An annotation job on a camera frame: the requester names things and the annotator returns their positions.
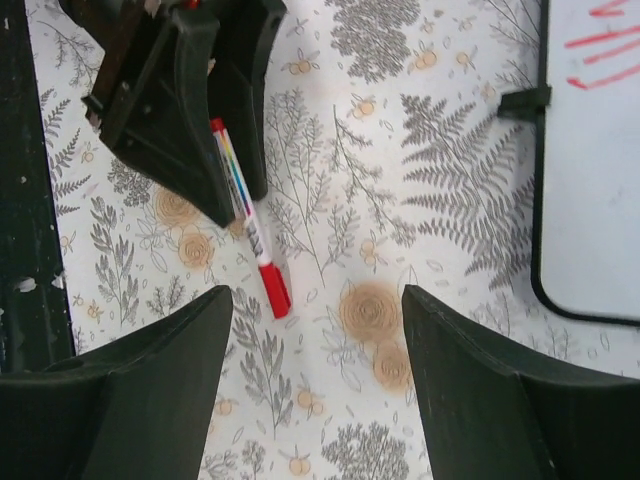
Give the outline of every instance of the red writing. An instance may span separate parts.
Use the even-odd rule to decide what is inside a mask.
[[[618,7],[620,5],[627,3],[628,1],[629,0],[613,0],[609,3],[602,5],[601,7],[591,9],[589,11],[589,15],[591,15],[592,17],[623,16],[625,14],[624,10]],[[636,25],[634,27],[629,27],[629,28],[625,28],[617,31],[608,31],[605,33],[599,33],[599,34],[579,38],[576,40],[572,40],[570,42],[567,42],[565,44],[565,47],[566,48],[584,47],[584,46],[616,40],[628,35],[636,35],[636,34],[640,34],[640,25]],[[585,57],[583,59],[583,62],[585,63],[585,65],[593,65],[600,61],[616,57],[620,54],[633,50],[637,47],[640,47],[640,39],[627,42],[624,45],[621,45],[616,48],[612,48],[610,50],[607,50],[599,54]],[[581,88],[583,90],[591,90],[594,88],[604,87],[612,83],[619,82],[637,73],[640,73],[640,63],[638,63],[633,67],[627,68],[619,73],[609,75],[608,77],[601,78],[599,80],[595,80],[589,83],[585,83],[577,77],[569,77],[567,78],[567,82],[570,85],[573,85],[574,87]]]

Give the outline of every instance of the marker cap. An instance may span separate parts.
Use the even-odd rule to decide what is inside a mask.
[[[286,317],[289,310],[291,310],[291,299],[280,269],[270,263],[264,267],[259,267],[259,270],[274,317],[276,319]]]

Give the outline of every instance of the whiteboard frame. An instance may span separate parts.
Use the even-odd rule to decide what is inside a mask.
[[[547,86],[548,68],[548,43],[549,43],[549,3],[554,0],[542,0],[540,5],[540,52],[538,57],[538,88]],[[534,114],[533,122],[536,130],[535,146],[535,171],[534,171],[534,195],[533,195],[533,225],[531,242],[531,285],[534,294],[547,309],[551,312],[572,320],[582,320],[596,323],[609,323],[627,326],[640,326],[640,317],[614,317],[588,314],[584,312],[573,312],[555,304],[547,295],[542,284],[542,219],[544,203],[544,153],[545,153],[545,130],[546,112],[545,109],[538,109]]]

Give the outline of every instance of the black clip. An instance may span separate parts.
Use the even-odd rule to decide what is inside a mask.
[[[235,214],[209,126],[220,117],[252,198],[267,194],[264,75],[281,0],[60,3],[105,49],[83,100],[119,160],[226,227]]]
[[[498,106],[498,117],[534,122],[539,114],[544,114],[550,102],[549,85],[507,93]]]

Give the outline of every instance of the red marker cap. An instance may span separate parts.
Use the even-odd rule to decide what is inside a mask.
[[[276,319],[286,317],[289,310],[291,310],[291,299],[280,269],[270,263],[264,267],[259,267],[259,270],[264,286],[267,289],[267,297],[269,297],[274,317]]]
[[[211,131],[216,133],[224,132],[224,123],[221,118],[214,118],[209,121],[209,126],[211,127]]]

